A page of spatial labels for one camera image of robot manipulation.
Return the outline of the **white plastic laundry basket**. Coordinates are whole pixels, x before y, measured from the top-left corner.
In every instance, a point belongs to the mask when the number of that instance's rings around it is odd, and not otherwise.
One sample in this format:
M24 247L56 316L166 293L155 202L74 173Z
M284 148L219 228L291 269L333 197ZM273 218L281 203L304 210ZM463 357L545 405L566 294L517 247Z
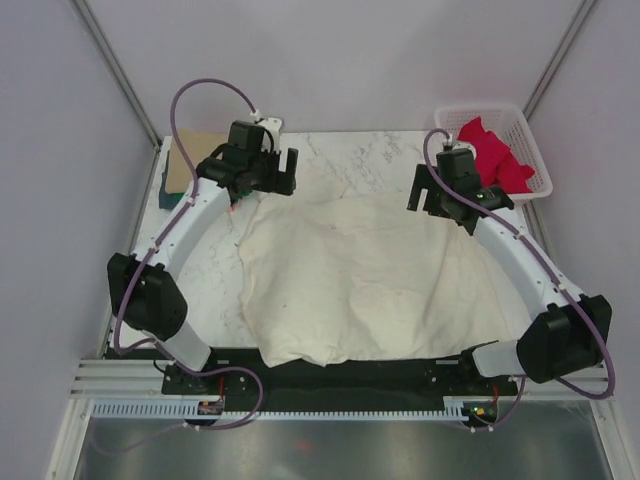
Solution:
M532 192L509 194L510 198L517 204L524 204L549 196L553 183L529 124L518 107L504 102L484 102L443 106L434 113L435 125L451 133L456 140L461 128L476 117L481 118L485 130L493 131L511 149L520 164L535 170L527 181Z

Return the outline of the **cream white t shirt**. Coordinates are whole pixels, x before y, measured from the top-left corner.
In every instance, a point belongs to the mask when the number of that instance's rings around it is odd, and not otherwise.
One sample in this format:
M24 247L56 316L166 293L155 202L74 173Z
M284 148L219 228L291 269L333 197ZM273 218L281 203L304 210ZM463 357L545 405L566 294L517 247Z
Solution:
M402 193L263 200L239 247L241 310L264 363L435 359L512 340L529 315L462 227Z

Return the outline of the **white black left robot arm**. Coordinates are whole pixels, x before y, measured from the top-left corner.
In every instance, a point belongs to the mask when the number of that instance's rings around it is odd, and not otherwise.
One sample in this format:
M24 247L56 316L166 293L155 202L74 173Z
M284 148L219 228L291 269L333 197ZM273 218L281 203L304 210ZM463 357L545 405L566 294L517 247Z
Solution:
M177 285L186 261L209 227L242 197L259 191L290 196L296 188L298 152L282 150L279 118L235 121L228 138L199 164L185 194L161 229L130 254L114 254L107 264L113 347L120 353L123 326L144 334L145 342L185 371L185 382L208 393L219 382L215 352L188 320L188 304Z

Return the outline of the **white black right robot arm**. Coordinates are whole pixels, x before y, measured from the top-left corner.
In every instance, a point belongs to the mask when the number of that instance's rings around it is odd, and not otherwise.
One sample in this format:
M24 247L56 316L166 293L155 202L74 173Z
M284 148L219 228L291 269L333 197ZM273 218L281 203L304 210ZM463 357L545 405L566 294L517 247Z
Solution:
M517 340L470 347L458 381L477 394L494 377L526 376L542 384L607 363L612 317L601 295L588 296L551 262L520 225L511 198L485 187L467 148L446 148L436 165L417 165L408 209L454 221L482 245L518 292L530 318Z

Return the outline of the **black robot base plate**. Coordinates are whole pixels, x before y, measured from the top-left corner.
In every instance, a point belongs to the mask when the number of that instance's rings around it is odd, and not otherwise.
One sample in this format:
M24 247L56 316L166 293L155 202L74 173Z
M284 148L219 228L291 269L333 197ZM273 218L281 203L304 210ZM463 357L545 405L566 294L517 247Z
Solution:
M161 392L165 395L216 395L231 401L232 407L252 409L263 389L261 407L268 410L327 409L339 407L363 411L438 407L446 396L505 398L516 393L506 376L495 379L474 377L459 365L457 356L436 360L346 361L326 367L294 360L273 368L262 360L259 350L216 349L205 369L244 367L257 374L257 385L244 372L195 377L176 366L165 369Z

